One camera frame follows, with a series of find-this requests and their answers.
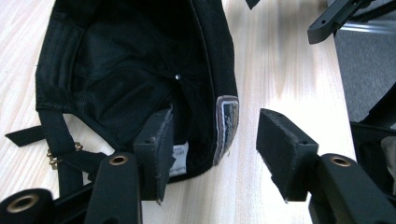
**light wood surface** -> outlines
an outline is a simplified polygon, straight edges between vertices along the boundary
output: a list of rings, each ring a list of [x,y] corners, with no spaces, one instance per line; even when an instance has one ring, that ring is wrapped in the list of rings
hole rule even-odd
[[[319,153],[354,158],[332,37],[308,45],[306,30],[325,0],[224,0],[235,49],[240,123],[228,156],[189,181],[169,185],[161,206],[143,202],[145,223],[311,223],[307,203],[284,203],[256,152],[260,108],[285,114],[319,145]],[[0,135],[39,124],[35,65],[53,0],[0,1]],[[111,152],[79,120],[65,116],[85,148]],[[58,197],[45,141],[17,148],[0,137],[0,200],[22,189]]]

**clothing label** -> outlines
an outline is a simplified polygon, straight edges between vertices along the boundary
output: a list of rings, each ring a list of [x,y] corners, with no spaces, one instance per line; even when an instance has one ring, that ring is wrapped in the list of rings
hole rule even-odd
[[[236,96],[220,96],[216,102],[216,122],[218,128],[218,146],[213,165],[219,164],[236,134],[239,119],[239,102]]]
[[[189,152],[189,143],[184,145],[174,146],[174,154],[172,155],[176,160],[174,165],[169,170],[169,176],[184,175],[187,173],[186,159]]]

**gray carpet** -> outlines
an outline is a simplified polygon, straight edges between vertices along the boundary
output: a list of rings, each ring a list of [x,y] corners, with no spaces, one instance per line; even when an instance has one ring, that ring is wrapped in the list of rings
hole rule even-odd
[[[387,2],[389,0],[376,0],[357,14]],[[396,12],[375,21],[396,23]],[[340,30],[335,36],[335,46],[349,119],[361,121],[396,82],[396,34]]]

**metal buckle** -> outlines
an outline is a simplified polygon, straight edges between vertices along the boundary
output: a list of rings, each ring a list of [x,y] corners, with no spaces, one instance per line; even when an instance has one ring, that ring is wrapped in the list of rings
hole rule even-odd
[[[82,150],[84,148],[84,146],[80,142],[75,142],[75,148],[76,148],[76,150]],[[60,163],[62,161],[58,160],[56,158],[53,158],[50,148],[47,151],[47,157],[49,158],[49,165],[52,167],[52,170],[58,170],[58,163]]]

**white tag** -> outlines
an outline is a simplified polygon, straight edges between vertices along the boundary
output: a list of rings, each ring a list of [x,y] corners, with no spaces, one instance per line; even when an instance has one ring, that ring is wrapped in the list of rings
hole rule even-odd
[[[169,176],[184,175],[187,173],[186,159],[189,152],[189,143],[184,145],[174,146],[174,154],[172,155],[176,160],[174,165],[169,170]]]

